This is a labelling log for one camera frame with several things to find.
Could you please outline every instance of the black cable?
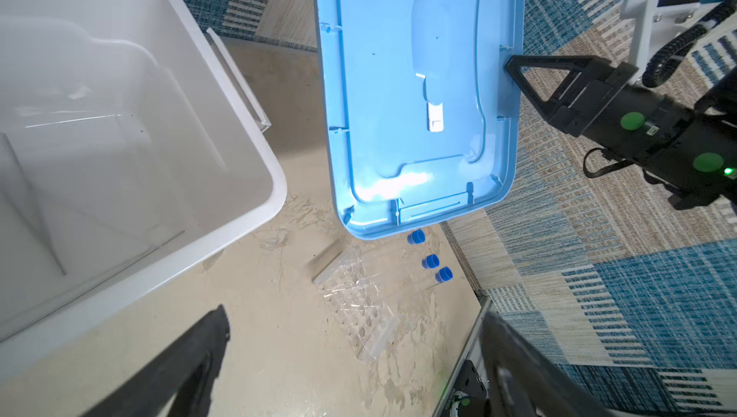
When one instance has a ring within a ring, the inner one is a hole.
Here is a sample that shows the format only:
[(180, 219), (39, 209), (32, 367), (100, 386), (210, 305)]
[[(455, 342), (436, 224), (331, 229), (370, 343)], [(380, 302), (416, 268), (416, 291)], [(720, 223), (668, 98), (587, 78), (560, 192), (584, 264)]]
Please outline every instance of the black cable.
[(706, 35), (709, 30), (721, 24), (724, 19), (737, 11), (737, 0), (724, 0), (709, 11), (694, 26), (686, 32), (673, 38), (668, 44), (658, 50), (650, 59), (643, 73), (643, 85), (656, 88), (673, 75), (681, 65), (696, 41)]

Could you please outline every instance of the green dot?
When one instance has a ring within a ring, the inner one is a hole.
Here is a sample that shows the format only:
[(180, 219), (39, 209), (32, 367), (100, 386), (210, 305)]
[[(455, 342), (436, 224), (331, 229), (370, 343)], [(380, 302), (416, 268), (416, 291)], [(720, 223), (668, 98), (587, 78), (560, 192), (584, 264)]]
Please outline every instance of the green dot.
[(626, 130), (634, 131), (645, 124), (645, 115), (640, 112), (629, 112), (619, 120), (619, 124)]
[(724, 159), (716, 153), (706, 152), (694, 158), (694, 168), (702, 173), (713, 173), (724, 164)]

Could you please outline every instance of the carpet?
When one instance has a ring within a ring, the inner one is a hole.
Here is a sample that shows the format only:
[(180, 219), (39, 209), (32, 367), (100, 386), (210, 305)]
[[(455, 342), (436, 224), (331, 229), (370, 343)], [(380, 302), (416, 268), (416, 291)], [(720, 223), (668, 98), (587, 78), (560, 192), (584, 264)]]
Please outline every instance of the carpet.
[[(220, 35), (317, 50), (312, 0), (184, 0)], [(526, 54), (626, 59), (622, 0), (525, 0)], [(737, 16), (658, 89), (692, 105), (737, 66)], [(531, 70), (541, 95), (561, 75)], [(603, 405), (651, 415), (737, 413), (737, 216), (673, 211), (629, 168), (590, 180), (594, 145), (523, 99), (517, 177), (503, 201), (443, 223), (478, 295)]]

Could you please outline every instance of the blue plastic lid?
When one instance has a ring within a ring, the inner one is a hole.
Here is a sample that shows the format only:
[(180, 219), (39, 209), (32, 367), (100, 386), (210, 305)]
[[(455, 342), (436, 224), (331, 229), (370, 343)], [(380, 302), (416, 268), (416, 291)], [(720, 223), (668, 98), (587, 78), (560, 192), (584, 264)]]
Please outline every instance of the blue plastic lid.
[(425, 242), (425, 233), (422, 230), (415, 230), (407, 236), (407, 241), (411, 245), (419, 245)]
[(316, 0), (333, 201), (386, 237), (495, 203), (514, 178), (524, 0)]
[(431, 254), (422, 259), (422, 266), (425, 268), (437, 268), (440, 267), (440, 259), (437, 255)]
[(440, 270), (438, 270), (438, 273), (435, 274), (435, 279), (438, 283), (445, 283), (453, 279), (453, 272), (450, 271), (448, 267), (442, 267)]

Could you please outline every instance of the white plastic bin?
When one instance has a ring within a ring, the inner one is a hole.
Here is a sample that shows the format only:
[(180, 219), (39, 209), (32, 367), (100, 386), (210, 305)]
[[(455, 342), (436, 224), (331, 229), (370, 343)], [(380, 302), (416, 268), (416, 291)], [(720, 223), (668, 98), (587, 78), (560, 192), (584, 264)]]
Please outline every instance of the white plastic bin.
[(182, 0), (0, 0), (0, 380), (281, 209), (252, 114)]

